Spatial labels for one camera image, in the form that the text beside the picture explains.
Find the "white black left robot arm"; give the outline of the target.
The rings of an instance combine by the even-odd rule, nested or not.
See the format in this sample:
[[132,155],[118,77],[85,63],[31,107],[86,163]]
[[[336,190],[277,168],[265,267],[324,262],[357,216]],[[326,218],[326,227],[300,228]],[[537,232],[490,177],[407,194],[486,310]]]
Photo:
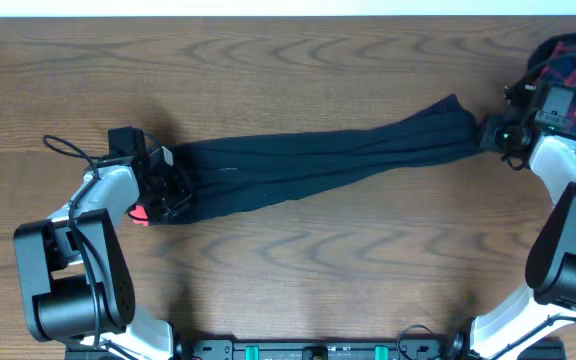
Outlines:
[[90,159],[82,184],[47,219],[20,225],[13,243],[27,328],[64,345],[67,359],[189,359],[166,320],[136,302],[117,230],[125,215],[167,218],[187,196],[172,153],[117,149]]

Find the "black leggings red waistband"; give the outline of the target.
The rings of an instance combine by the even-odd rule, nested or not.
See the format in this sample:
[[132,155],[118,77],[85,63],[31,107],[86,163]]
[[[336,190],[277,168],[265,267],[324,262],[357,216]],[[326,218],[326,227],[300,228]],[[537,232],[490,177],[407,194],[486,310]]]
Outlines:
[[363,130],[230,137],[177,144],[191,187],[181,210],[139,205],[137,224],[178,225],[254,211],[396,168],[450,163],[479,153],[475,117],[450,95],[399,122]]

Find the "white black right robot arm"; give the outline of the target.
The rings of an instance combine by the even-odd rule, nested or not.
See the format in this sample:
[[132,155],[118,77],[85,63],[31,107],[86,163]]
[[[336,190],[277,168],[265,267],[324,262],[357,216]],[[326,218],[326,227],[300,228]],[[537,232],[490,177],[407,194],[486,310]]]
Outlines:
[[480,145],[520,160],[554,203],[533,244],[520,287],[448,341],[444,359],[517,359],[555,330],[576,323],[576,136],[568,130],[573,89],[552,85],[483,124]]

